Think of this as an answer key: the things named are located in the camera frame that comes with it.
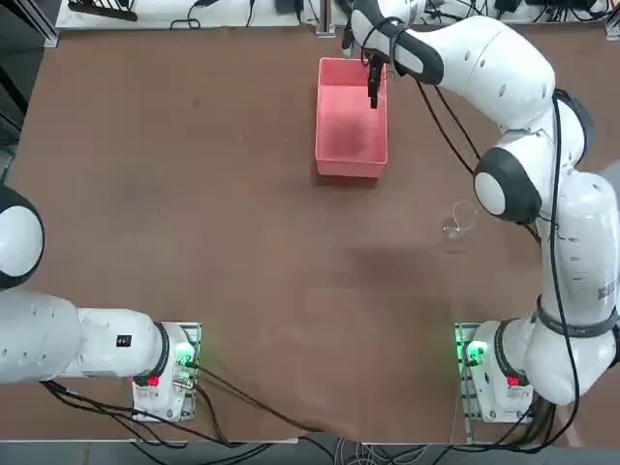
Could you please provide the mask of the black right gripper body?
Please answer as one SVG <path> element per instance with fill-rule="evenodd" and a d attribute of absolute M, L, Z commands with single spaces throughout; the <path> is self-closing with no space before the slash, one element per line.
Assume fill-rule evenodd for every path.
<path fill-rule="evenodd" d="M 384 73 L 386 61 L 383 57 L 373 51 L 363 52 L 363 65 L 367 71 L 369 80 L 381 80 Z"/>

